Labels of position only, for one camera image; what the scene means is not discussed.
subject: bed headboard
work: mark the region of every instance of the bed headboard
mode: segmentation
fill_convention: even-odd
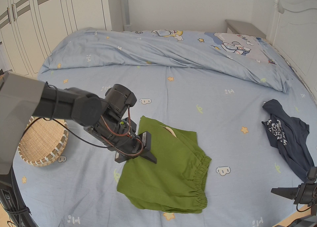
[[[317,0],[290,4],[274,0],[267,40],[317,99]]]

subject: folded green clothing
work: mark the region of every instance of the folded green clothing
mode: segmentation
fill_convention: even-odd
[[[196,132],[142,116],[139,134],[145,131],[152,135],[157,164],[142,157],[128,160],[117,191],[139,209],[201,213],[207,207],[204,190],[211,158],[198,146]]]

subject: navy shirt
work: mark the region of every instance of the navy shirt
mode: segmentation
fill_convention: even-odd
[[[306,145],[309,125],[289,117],[276,99],[266,102],[263,108],[271,114],[268,121],[262,122],[271,146],[278,148],[289,167],[305,182],[307,171],[315,166]]]

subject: wicker basket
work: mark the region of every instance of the wicker basket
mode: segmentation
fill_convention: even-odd
[[[31,117],[30,126],[36,117]],[[58,120],[67,126],[65,120]],[[55,121],[39,119],[22,137],[18,152],[24,162],[33,166],[47,166],[56,161],[65,149],[68,131]]]

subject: cabinet handle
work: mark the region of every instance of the cabinet handle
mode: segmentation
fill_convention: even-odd
[[[16,18],[15,18],[15,16],[14,16],[14,8],[13,8],[13,6],[14,6],[14,4],[12,3],[12,4],[11,4],[11,7],[12,7],[12,14],[13,14],[13,21],[15,22],[15,21],[16,21]]]
[[[8,13],[9,24],[11,24],[10,14],[9,14],[9,7],[7,7],[7,13]]]

